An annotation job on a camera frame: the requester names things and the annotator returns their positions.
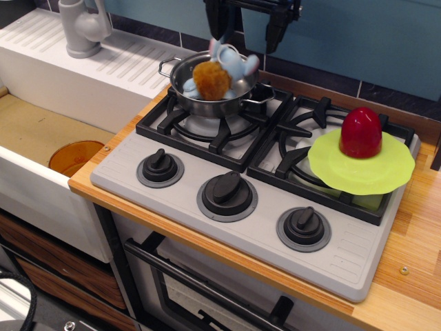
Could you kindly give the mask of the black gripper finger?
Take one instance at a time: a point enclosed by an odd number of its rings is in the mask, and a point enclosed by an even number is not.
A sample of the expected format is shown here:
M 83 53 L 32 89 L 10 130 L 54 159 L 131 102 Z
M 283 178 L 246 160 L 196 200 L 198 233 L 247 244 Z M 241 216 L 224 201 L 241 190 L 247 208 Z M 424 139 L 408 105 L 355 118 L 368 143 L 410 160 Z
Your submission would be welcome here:
M 205 13 L 211 36 L 226 41 L 234 31 L 234 7 L 228 1 L 205 0 Z
M 271 54 L 276 51 L 290 23 L 291 12 L 288 8 L 274 8 L 272 10 L 265 36 L 266 54 Z

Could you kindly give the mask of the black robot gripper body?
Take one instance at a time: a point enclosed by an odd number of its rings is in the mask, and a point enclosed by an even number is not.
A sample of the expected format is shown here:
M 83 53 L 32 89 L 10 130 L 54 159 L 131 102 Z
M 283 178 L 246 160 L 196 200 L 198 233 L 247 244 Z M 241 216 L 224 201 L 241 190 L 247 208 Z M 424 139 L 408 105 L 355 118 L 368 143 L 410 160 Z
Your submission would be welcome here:
M 226 0 L 226 1 L 204 1 L 207 16 L 209 18 L 222 17 L 229 12 L 229 7 L 244 8 L 272 14 L 276 10 L 286 11 L 288 17 L 298 20 L 302 13 L 301 1 L 260 1 L 260 0 Z

